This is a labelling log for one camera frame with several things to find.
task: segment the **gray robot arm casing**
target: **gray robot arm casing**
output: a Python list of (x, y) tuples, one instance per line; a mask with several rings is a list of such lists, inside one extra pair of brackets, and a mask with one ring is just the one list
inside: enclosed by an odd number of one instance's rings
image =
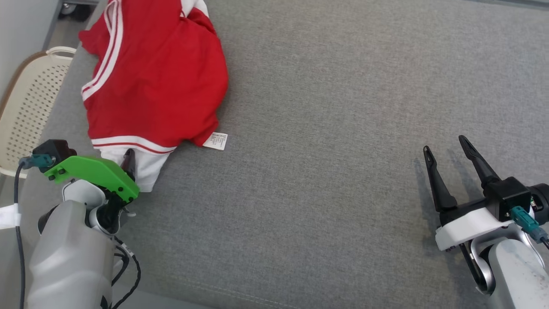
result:
[(489, 308), (544, 308), (549, 306), (549, 275), (534, 250), (515, 239), (498, 242), (489, 260), (496, 288)]
[(86, 226), (85, 216), (86, 206), (76, 201), (52, 212), (29, 263), (29, 308), (99, 309), (111, 303), (114, 244)]

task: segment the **white tape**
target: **white tape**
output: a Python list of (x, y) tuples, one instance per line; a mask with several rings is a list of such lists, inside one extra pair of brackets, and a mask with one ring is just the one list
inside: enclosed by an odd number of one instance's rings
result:
[(128, 246), (126, 246), (126, 244), (122, 243), (122, 248), (126, 251), (126, 253), (129, 256), (133, 256), (133, 252), (130, 250), (130, 248), (128, 248)]
[(19, 213), (19, 204), (0, 208), (0, 230), (10, 229), (20, 226), (21, 214)]

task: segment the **green 3d-printed part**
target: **green 3d-printed part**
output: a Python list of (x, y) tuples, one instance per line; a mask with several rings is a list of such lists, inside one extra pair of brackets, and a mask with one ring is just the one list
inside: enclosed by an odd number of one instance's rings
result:
[(116, 163), (111, 160), (71, 156), (44, 173), (55, 183), (68, 178), (79, 178), (115, 191), (124, 201), (131, 202), (139, 194), (139, 187)]

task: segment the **cable connector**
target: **cable connector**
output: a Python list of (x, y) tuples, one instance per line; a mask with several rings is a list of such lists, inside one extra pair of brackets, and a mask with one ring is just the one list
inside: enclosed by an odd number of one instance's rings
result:
[(537, 244), (542, 243), (542, 239), (547, 239), (547, 232), (540, 228), (539, 223), (521, 206), (511, 208), (511, 219), (530, 235)]
[(50, 167), (55, 163), (55, 157), (50, 157), (49, 154), (31, 154), (29, 157), (19, 159), (19, 165), (23, 165), (23, 169), (31, 167)]

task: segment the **white stripe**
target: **white stripe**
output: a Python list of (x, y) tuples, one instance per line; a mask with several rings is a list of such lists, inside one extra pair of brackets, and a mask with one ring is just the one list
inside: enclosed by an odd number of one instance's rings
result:
[(105, 56), (105, 59), (103, 59), (103, 62), (107, 62), (107, 65), (105, 67), (103, 74), (100, 74), (100, 72), (97, 72), (96, 78), (100, 76), (97, 82), (93, 83), (93, 80), (92, 80), (92, 82), (87, 83), (82, 88), (83, 90), (86, 87), (93, 85), (88, 90), (82, 92), (82, 99), (84, 101), (88, 99), (92, 94), (94, 94), (97, 90), (99, 90), (105, 84), (105, 82), (109, 78), (109, 75), (113, 72), (114, 65), (116, 64), (116, 60), (118, 59), (118, 54), (120, 53), (120, 47), (122, 45), (122, 37), (124, 34), (124, 22), (122, 21), (122, 3), (121, 3), (122, 0), (113, 0), (113, 2), (117, 3), (116, 13), (115, 13), (115, 16), (113, 17), (113, 28), (116, 29), (116, 35), (114, 36), (114, 46), (113, 46), (113, 36), (110, 37), (109, 47), (107, 48), (106, 55), (109, 54), (110, 49), (113, 50), (113, 53), (109, 58), (106, 58)]
[[(95, 149), (105, 149), (105, 148), (120, 148), (124, 145), (110, 145), (110, 146), (95, 146), (95, 145), (102, 145), (102, 144), (118, 144), (118, 143), (133, 143), (133, 144), (139, 144), (146, 148), (159, 151), (159, 152), (168, 152), (168, 151), (174, 151), (177, 147), (163, 147), (158, 144), (155, 144), (147, 139), (144, 139), (140, 136), (133, 136), (133, 135), (126, 135), (126, 136), (113, 136), (113, 137), (105, 137), (102, 139), (92, 139), (93, 148)], [(128, 148), (136, 147), (135, 145), (128, 145)], [(155, 155), (159, 155), (158, 153), (151, 152), (146, 150), (145, 148), (139, 148), (143, 149), (143, 151), (147, 151), (150, 153), (153, 153)]]
[(112, 27), (113, 27), (113, 24), (112, 22), (110, 21), (110, 18), (107, 14), (107, 10), (105, 10), (105, 12), (103, 13), (103, 18), (105, 19), (105, 24), (107, 25), (107, 30), (109, 30), (109, 34), (111, 34), (111, 30), (112, 30)]
[(154, 152), (154, 151), (150, 151), (148, 150), (147, 148), (143, 148), (143, 147), (140, 147), (139, 145), (134, 145), (134, 144), (119, 144), (119, 145), (108, 145), (108, 146), (93, 146), (94, 149), (98, 149), (98, 150), (101, 150), (102, 152), (103, 151), (115, 151), (115, 150), (119, 150), (119, 149), (135, 149), (135, 150), (140, 150), (141, 152), (143, 153), (147, 153), (149, 155), (152, 155), (152, 156), (167, 156), (169, 154), (171, 154), (173, 152), (173, 150), (171, 151), (167, 151), (167, 152), (162, 152), (162, 153), (158, 153), (158, 152)]
[[(105, 23), (107, 24), (107, 29), (109, 29), (112, 26), (112, 23), (114, 23), (114, 26), (116, 27), (116, 15), (117, 15), (116, 7), (117, 6), (118, 6), (118, 1), (113, 0), (107, 5), (107, 7), (105, 8), (105, 11), (103, 12), (103, 18), (105, 19)], [(103, 61), (101, 62), (101, 65), (99, 66), (99, 70), (97, 71), (95, 77), (90, 82), (88, 82), (87, 84), (85, 84), (82, 87), (82, 91), (81, 91), (82, 92), (82, 97), (84, 96), (84, 89), (86, 89), (86, 88), (92, 86), (93, 84), (95, 84), (97, 82), (97, 80), (99, 79), (99, 76), (101, 76), (101, 74), (105, 70), (105, 66), (107, 64), (107, 61), (108, 61), (109, 57), (111, 56), (113, 46), (114, 46), (114, 36), (111, 35), (110, 38), (109, 38), (109, 46), (107, 46), (107, 51), (105, 52), (105, 57), (103, 58)]]

